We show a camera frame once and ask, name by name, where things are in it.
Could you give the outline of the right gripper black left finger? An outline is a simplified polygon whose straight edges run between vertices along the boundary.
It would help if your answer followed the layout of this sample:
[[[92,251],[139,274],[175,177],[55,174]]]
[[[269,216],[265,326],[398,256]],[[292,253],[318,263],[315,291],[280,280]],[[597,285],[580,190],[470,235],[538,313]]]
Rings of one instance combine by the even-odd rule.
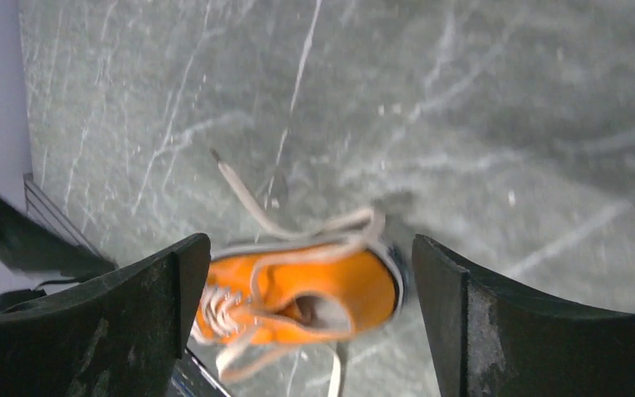
[[[210,262],[197,233],[0,311],[0,396],[163,396],[187,351]]]

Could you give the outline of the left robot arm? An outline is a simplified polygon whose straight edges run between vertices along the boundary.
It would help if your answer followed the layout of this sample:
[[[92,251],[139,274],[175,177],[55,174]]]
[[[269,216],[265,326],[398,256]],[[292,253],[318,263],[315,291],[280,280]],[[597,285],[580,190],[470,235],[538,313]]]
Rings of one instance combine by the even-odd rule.
[[[0,322],[86,310],[105,313],[122,301],[107,279],[119,280],[115,265],[74,246],[31,220],[0,196],[0,261],[23,272],[55,271],[83,279],[81,285],[14,304],[0,311]]]

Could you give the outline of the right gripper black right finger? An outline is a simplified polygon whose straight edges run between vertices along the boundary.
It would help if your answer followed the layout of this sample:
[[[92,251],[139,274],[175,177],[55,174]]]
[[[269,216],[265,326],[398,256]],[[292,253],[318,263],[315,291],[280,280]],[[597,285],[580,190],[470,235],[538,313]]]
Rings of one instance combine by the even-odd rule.
[[[414,280],[444,396],[635,396],[635,313],[579,304],[424,235]]]

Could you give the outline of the white shoelace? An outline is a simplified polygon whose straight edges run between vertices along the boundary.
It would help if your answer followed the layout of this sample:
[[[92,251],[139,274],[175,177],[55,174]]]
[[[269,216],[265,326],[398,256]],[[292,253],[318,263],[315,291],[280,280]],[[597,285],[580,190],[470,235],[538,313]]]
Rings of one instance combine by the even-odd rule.
[[[352,213],[328,219],[314,231],[298,232],[285,229],[271,219],[267,212],[256,202],[244,182],[226,161],[218,160],[217,166],[243,206],[270,235],[271,241],[315,242],[320,237],[335,237],[337,239],[336,242],[327,248],[312,248],[298,254],[272,254],[265,259],[258,260],[251,272],[250,283],[251,294],[253,295],[256,295],[259,291],[258,272],[262,268],[270,265],[297,263],[299,261],[314,262],[346,258],[363,251],[368,245],[382,240],[385,216],[371,206],[358,208]],[[336,342],[346,340],[312,344],[325,344],[332,347]],[[311,345],[252,345],[248,336],[239,337],[228,345],[213,344],[220,347],[220,352],[216,358],[216,368],[220,381],[225,384],[244,380],[282,356],[305,345]]]

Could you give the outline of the orange canvas sneaker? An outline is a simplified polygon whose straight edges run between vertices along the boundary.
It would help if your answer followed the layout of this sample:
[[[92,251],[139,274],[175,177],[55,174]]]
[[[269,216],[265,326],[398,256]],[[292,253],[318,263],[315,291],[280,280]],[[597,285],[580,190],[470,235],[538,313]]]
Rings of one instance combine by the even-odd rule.
[[[259,291],[251,294],[258,260],[336,241],[236,242],[214,251],[192,338],[228,345],[248,336],[252,345],[300,345],[346,340],[386,323],[403,307],[409,274],[401,250],[384,240],[346,258],[262,268]]]

